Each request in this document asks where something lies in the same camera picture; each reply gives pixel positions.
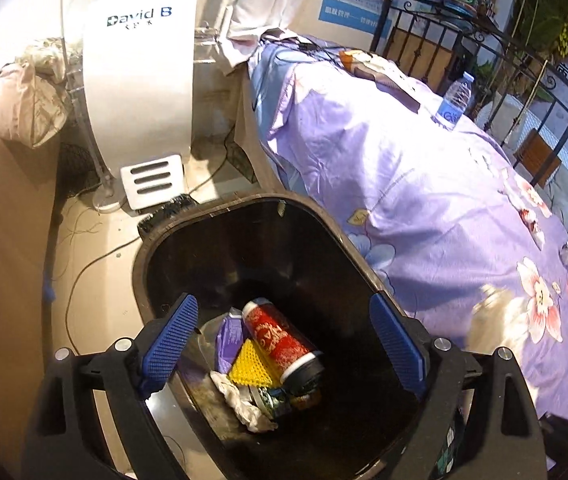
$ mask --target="purple wrapper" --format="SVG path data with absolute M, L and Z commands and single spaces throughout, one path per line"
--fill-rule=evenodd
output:
M 237 359 L 241 345 L 247 338 L 247 332 L 241 319 L 241 310 L 232 308 L 222 320 L 215 344 L 217 346 L 217 371 L 227 374 Z

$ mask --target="purple bedsheet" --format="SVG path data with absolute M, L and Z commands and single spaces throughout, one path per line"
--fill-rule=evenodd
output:
M 463 347 L 485 284 L 524 298 L 530 334 L 520 365 L 539 390 L 536 409 L 568 418 L 568 269 L 559 257 L 568 235 L 560 220 L 467 117 L 452 132 L 432 123 L 442 98 L 425 85 L 417 83 L 414 114 L 371 81 L 329 62 L 275 60 L 273 49 L 282 51 L 271 44 L 251 60 L 251 82 L 261 142 L 280 177 L 299 172 L 303 190 L 433 335 Z M 536 213 L 543 250 L 504 194 L 505 173 Z

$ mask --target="crumpled tissue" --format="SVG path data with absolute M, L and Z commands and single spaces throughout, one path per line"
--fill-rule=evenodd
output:
M 231 382 L 227 375 L 211 371 L 210 378 L 224 396 L 226 404 L 235 411 L 237 418 L 249 431 L 253 433 L 265 433 L 266 431 L 277 429 L 277 424 L 269 420 L 257 406 L 248 402 L 245 397 L 242 399 L 243 396 L 239 388 Z

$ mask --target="black cable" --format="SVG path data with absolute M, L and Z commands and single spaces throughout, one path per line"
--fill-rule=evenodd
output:
M 179 448 L 179 451 L 181 452 L 181 458 L 184 462 L 184 468 L 186 468 L 186 455 L 184 454 L 184 450 L 181 449 L 181 446 L 179 445 L 179 442 L 177 442 L 177 440 L 175 440 L 173 437 L 171 437 L 170 435 L 164 435 L 162 434 L 161 436 L 163 436 L 164 438 L 169 438 L 171 439 L 174 443 L 175 446 L 177 446 Z
M 224 160 L 222 160 L 222 163 L 219 165 L 219 167 L 214 170 L 211 175 L 205 179 L 205 181 L 200 182 L 199 184 L 197 184 L 195 187 L 193 187 L 193 189 L 191 189 L 189 191 L 189 194 L 194 193 L 195 191 L 197 191 L 198 189 L 200 189 L 202 186 L 205 186 L 208 182 L 210 182 L 213 177 L 215 177 L 215 175 L 217 173 L 219 173 L 221 171 L 221 169 L 224 167 L 224 164 L 226 164 L 226 162 L 228 161 L 228 140 L 230 139 L 230 136 L 233 134 L 233 132 L 235 131 L 235 126 L 233 126 L 230 131 L 226 134 L 226 136 L 224 137 L 224 150 L 226 151 L 225 155 L 224 155 Z M 139 236 L 137 238 L 135 238 L 134 240 L 130 240 L 129 242 L 126 242 L 125 244 L 122 244 L 118 247 L 115 247 L 113 250 L 110 250 L 108 253 L 106 254 L 102 254 L 101 256 L 99 256 L 98 258 L 95 258 L 93 261 L 87 263 L 83 269 L 80 270 L 80 273 L 77 274 L 77 277 L 75 278 L 75 281 L 72 283 L 72 287 L 70 288 L 70 295 L 68 296 L 68 303 L 66 304 L 66 312 L 64 314 L 64 325 L 66 328 L 66 335 L 68 336 L 68 341 L 70 342 L 70 346 L 72 347 L 72 349 L 74 350 L 74 352 L 79 355 L 80 351 L 77 349 L 77 345 L 75 345 L 75 342 L 72 340 L 72 336 L 70 336 L 70 329 L 68 327 L 68 313 L 70 312 L 70 302 L 72 301 L 72 295 L 75 292 L 75 287 L 77 286 L 77 282 L 79 282 L 81 275 L 86 272 L 86 270 L 88 270 L 88 268 L 90 266 L 92 266 L 93 264 L 96 264 L 97 262 L 103 260 L 105 257 L 110 256 L 110 254 L 117 252 L 118 250 L 124 249 L 125 247 L 128 247 L 130 244 L 132 244 L 133 242 L 139 240 Z
M 264 46 L 267 43 L 279 43 L 285 46 L 288 50 L 293 52 L 301 52 L 302 54 L 306 54 L 311 59 L 309 61 L 300 61 L 300 60 L 291 60 L 291 59 L 282 59 L 279 57 L 279 54 L 283 54 L 283 52 L 279 52 L 276 49 L 273 50 L 273 53 L 270 54 L 270 58 L 268 61 L 268 66 L 265 71 L 265 74 L 262 75 L 262 78 L 259 80 L 257 84 L 257 91 L 255 94 L 255 100 L 253 101 L 253 111 L 257 109 L 257 100 L 263 93 L 264 83 L 269 79 L 270 70 L 273 64 L 273 60 L 276 59 L 282 63 L 291 63 L 291 64 L 310 64 L 316 63 L 320 61 L 327 61 L 332 64 L 337 70 L 344 70 L 344 66 L 341 63 L 339 58 L 339 51 L 340 50 L 349 50 L 349 47 L 335 45 L 324 47 L 320 44 L 316 43 L 309 38 L 304 38 L 307 41 L 299 41 L 297 38 L 284 38 L 283 40 L 261 40 L 261 45 Z
M 230 139 L 230 137 L 231 137 L 231 135 L 233 134 L 234 131 L 235 131 L 235 126 L 233 126 L 231 128 L 231 130 L 224 137 L 224 150 L 226 151 L 226 153 L 224 155 L 224 160 L 222 160 L 222 163 L 219 165 L 219 167 L 216 170 L 214 170 L 210 174 L 210 176 L 208 178 L 206 178 L 205 181 L 200 182 L 195 187 L 193 187 L 193 189 L 189 190 L 189 195 L 192 195 L 195 191 L 200 189 L 202 186 L 205 186 L 206 184 L 208 184 L 208 182 L 210 182 L 215 177 L 215 175 L 222 170 L 222 168 L 224 167 L 224 164 L 226 164 L 226 162 L 228 162 L 228 145 L 227 145 L 227 143 L 228 143 L 228 140 Z
M 95 258 L 93 261 L 87 263 L 83 269 L 80 270 L 80 273 L 77 274 L 77 277 L 75 278 L 75 281 L 72 283 L 72 287 L 70 288 L 70 295 L 68 296 L 68 303 L 66 304 L 66 312 L 64 314 L 64 324 L 66 327 L 66 335 L 68 336 L 68 341 L 70 342 L 70 346 L 72 346 L 72 349 L 75 351 L 75 353 L 77 355 L 80 354 L 80 351 L 77 349 L 77 345 L 75 345 L 75 342 L 72 340 L 72 337 L 70 336 L 70 329 L 68 328 L 68 313 L 70 312 L 70 302 L 72 301 L 72 295 L 75 292 L 75 287 L 77 286 L 77 283 L 79 282 L 81 275 L 86 272 L 86 270 L 88 270 L 90 268 L 90 266 L 96 264 L 97 262 L 103 260 L 105 257 L 110 256 L 110 254 L 116 253 L 117 251 L 124 249 L 125 247 L 128 247 L 130 244 L 136 242 L 137 240 L 139 240 L 139 236 L 135 237 L 134 240 L 130 240 L 129 242 L 126 242 L 125 244 L 121 244 L 118 247 L 115 247 L 113 250 L 110 250 L 108 253 L 106 254 L 102 254 L 101 256 Z

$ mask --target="plastic bottle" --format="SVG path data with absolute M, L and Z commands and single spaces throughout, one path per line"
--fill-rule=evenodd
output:
M 434 123 L 439 124 L 442 128 L 452 130 L 462 115 L 466 111 L 468 104 L 471 102 L 473 94 L 472 84 L 475 78 L 468 72 L 464 72 L 464 76 L 449 86 L 448 91 L 444 95 L 444 99 L 438 111 L 433 115 Z

